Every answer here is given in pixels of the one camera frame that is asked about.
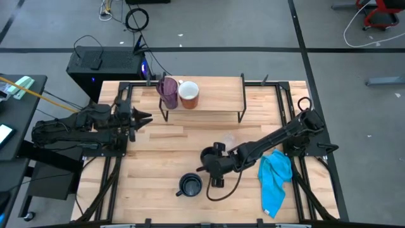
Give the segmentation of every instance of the wood grain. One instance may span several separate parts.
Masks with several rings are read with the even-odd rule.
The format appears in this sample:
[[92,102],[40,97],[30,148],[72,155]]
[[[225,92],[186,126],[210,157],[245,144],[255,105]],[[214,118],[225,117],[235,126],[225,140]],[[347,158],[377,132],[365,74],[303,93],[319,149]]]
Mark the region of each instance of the wood grain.
[[[111,104],[118,84],[105,82],[99,102]],[[308,96],[306,83],[290,82],[290,87],[294,109],[299,113],[296,104],[298,99]],[[198,196],[175,196],[181,176],[195,172],[201,165],[199,155],[205,147],[218,141],[231,148],[258,140],[281,127],[273,87],[246,87],[246,96],[247,111],[241,123],[237,123],[234,113],[226,111],[176,111],[171,112],[169,121],[165,122],[158,109],[159,96],[155,88],[136,87],[132,104],[139,110],[152,113],[154,120],[136,133],[136,142],[128,144],[127,155],[121,164],[113,222],[143,223],[146,218],[151,218],[154,223],[255,223],[257,218],[264,222],[298,222],[291,183],[283,185],[286,197],[277,216],[273,219],[263,212],[259,162],[244,171],[238,189],[226,200],[211,202],[206,198],[209,179],[206,172],[198,173],[203,181],[203,190]],[[306,161],[312,190],[324,207],[339,217],[328,171],[315,158],[308,157]],[[81,176],[78,200],[82,208],[87,208],[98,193],[103,164],[104,158],[97,158]],[[226,195],[234,187],[237,176],[236,173],[227,174],[225,187],[211,188],[210,196]],[[108,198],[109,195],[104,201],[104,218]],[[308,219],[308,203],[303,192],[301,198]],[[75,206],[72,219],[79,216]]]
[[[179,80],[192,81],[198,85],[199,101],[197,107],[188,110],[182,106],[180,98],[174,110],[186,111],[242,111],[243,90],[241,77],[205,77],[205,76],[168,76]],[[169,110],[162,104],[163,110]]]

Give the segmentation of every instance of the yellow rope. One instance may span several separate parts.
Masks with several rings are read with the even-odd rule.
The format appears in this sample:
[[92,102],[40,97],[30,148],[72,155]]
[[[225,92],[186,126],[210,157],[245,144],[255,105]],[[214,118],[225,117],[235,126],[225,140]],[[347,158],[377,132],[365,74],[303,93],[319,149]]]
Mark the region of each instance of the yellow rope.
[[10,84],[10,85],[13,85],[13,86],[15,86],[15,87],[17,87],[17,88],[19,88],[19,89],[21,89],[21,90],[23,90],[23,91],[25,91],[25,92],[31,94],[31,95],[34,95],[34,96],[36,96],[37,98],[44,99],[44,100],[46,100],[47,102],[52,103],[52,104],[54,104],[54,105],[56,105],[56,106],[59,106],[59,107],[61,107],[61,108],[64,108],[64,109],[69,110],[69,111],[74,112],[74,113],[77,112],[77,110],[71,109],[71,108],[69,108],[69,107],[67,107],[67,106],[65,106],[65,105],[63,105],[63,104],[58,104],[58,103],[56,103],[55,101],[52,101],[52,100],[50,100],[50,99],[48,99],[48,98],[46,98],[46,97],[44,97],[44,96],[41,96],[40,94],[37,94],[36,92],[33,92],[33,91],[29,90],[29,89],[26,89],[26,88],[24,88],[24,87],[21,87],[21,86],[15,84],[14,82],[12,82],[12,81],[10,81],[10,80],[7,80],[7,79],[5,79],[5,78],[3,78],[3,77],[0,77],[0,80],[2,80],[2,81],[5,82],[5,83],[8,83],[8,84]]
[[111,11],[111,8],[110,8],[109,5],[108,5],[108,0],[107,0],[107,4],[106,4],[106,10],[107,10],[108,12]]

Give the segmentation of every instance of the computer tower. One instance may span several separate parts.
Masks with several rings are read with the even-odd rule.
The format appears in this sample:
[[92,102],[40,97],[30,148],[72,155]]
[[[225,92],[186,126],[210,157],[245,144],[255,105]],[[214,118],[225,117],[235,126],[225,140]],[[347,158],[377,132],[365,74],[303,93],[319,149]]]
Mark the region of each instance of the computer tower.
[[66,68],[92,101],[98,102],[104,81],[152,79],[144,53],[134,54],[132,47],[101,48],[77,46]]

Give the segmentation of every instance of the blue light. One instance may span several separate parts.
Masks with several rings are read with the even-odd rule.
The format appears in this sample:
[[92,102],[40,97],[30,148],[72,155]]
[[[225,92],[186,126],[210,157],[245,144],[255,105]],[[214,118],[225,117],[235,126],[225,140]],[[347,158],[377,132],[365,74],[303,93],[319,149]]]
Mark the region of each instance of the blue light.
[[142,62],[142,65],[140,66],[140,69],[142,70],[142,73],[144,74],[144,76],[146,76],[146,69],[147,69],[147,61],[144,60]]

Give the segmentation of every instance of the desk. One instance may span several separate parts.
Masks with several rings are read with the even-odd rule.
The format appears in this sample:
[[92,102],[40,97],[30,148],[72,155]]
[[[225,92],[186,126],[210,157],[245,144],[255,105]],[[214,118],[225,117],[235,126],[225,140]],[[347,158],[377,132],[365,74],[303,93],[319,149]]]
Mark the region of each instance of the desk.
[[[100,103],[113,103],[118,84],[104,82]],[[294,109],[299,113],[298,99],[308,96],[306,83],[293,81],[289,84]],[[287,98],[284,93],[282,96],[286,106]],[[224,201],[211,202],[206,198],[209,179],[206,172],[198,173],[203,182],[198,196],[175,196],[181,176],[195,172],[201,166],[200,152],[213,142],[228,140],[238,145],[256,141],[282,126],[274,87],[246,87],[246,99],[247,110],[241,123],[237,123],[234,113],[220,111],[176,111],[165,122],[158,108],[159,96],[155,88],[134,88],[132,105],[140,111],[152,113],[153,122],[136,133],[136,142],[128,143],[127,155],[121,163],[113,223],[144,223],[146,218],[152,219],[152,223],[256,223],[258,218],[269,223],[298,222],[291,183],[283,186],[286,197],[275,219],[262,211],[259,162],[244,171],[238,189]],[[315,158],[305,159],[313,192],[329,213],[339,217],[328,171]],[[83,171],[77,192],[82,208],[87,208],[98,193],[103,166],[104,158],[96,158]],[[227,194],[234,187],[237,176],[236,173],[225,175],[225,187],[211,188],[211,197]],[[303,193],[301,198],[305,218],[309,219]],[[106,218],[106,208],[107,203],[103,207],[102,219]],[[75,205],[72,220],[79,216]]]
[[[16,82],[24,75],[2,75],[5,79]],[[45,75],[30,75],[35,82],[30,90],[42,93],[47,77]],[[32,116],[37,108],[39,98],[26,94],[21,100],[9,98],[0,103],[0,123],[9,125],[16,130],[13,137],[0,149],[0,191],[7,191],[20,184],[28,167],[29,159],[17,158],[20,146],[28,131]],[[20,187],[15,187],[10,193],[11,198],[5,210],[5,219],[0,227],[5,227],[8,217],[16,200]]]

